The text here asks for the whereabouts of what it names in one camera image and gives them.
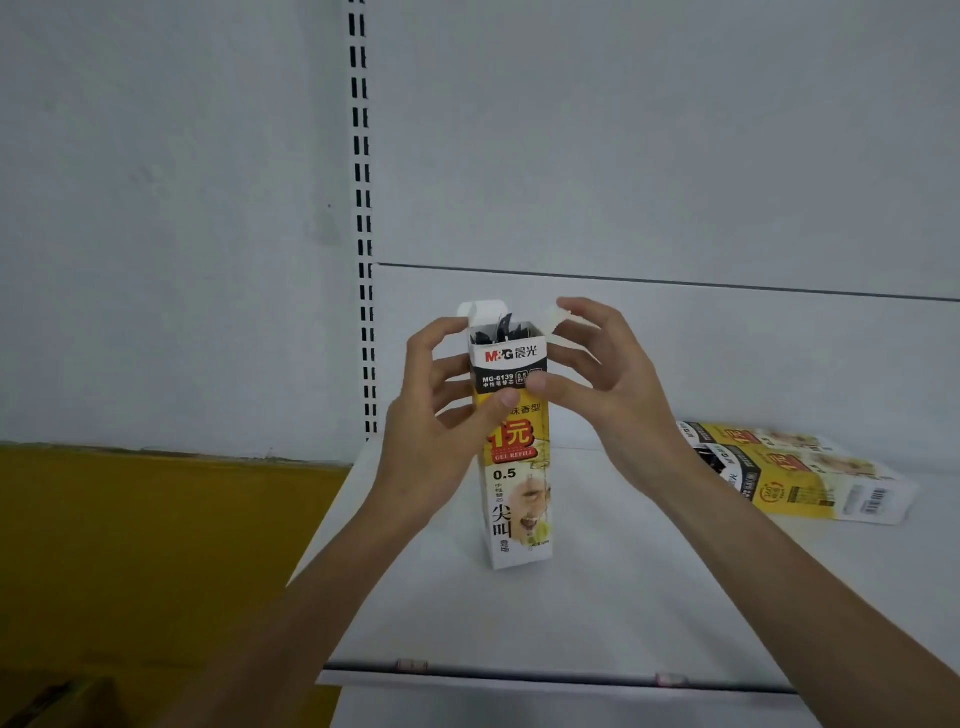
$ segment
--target printed face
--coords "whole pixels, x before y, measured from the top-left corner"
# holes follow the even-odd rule
[[[876,476],[876,467],[869,460],[860,460],[855,457],[837,457],[836,455],[817,455],[814,459],[824,468],[835,473]]]
[[[513,489],[507,504],[517,541],[527,541],[549,503],[550,489],[542,478],[530,475]]]
[[[784,445],[789,445],[793,448],[820,447],[820,440],[815,438],[813,435],[795,435],[789,432],[777,432],[776,430],[772,429],[770,430],[770,439],[776,440]]]

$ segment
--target forearm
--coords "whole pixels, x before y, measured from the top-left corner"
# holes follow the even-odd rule
[[[960,678],[709,469],[653,498],[824,725],[960,724]]]
[[[305,698],[366,596],[417,530],[361,509],[248,637],[210,664],[157,728],[281,724]]]

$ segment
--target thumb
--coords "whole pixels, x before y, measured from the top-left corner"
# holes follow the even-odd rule
[[[527,389],[538,397],[576,412],[589,423],[596,419],[603,397],[595,389],[547,372],[532,372],[527,377]]]
[[[454,432],[471,452],[483,447],[490,433],[500,427],[510,410],[520,401],[520,393],[516,389],[501,389],[492,397],[488,397],[477,411],[470,415],[462,425],[458,425]]]

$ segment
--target fingernail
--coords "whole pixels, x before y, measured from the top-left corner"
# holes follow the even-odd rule
[[[501,389],[497,396],[506,407],[513,407],[520,401],[520,393],[516,389]]]
[[[531,372],[527,376],[527,389],[535,393],[546,389],[546,374],[544,372]]]

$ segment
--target pen refill box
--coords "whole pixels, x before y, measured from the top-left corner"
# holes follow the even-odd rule
[[[513,387],[516,407],[490,434],[479,456],[486,541],[494,569],[553,556],[553,504],[550,490],[550,420],[547,402],[526,388],[531,372],[546,371],[546,333],[565,314],[556,309],[546,327],[512,321],[502,301],[462,303],[469,318],[473,403]]]

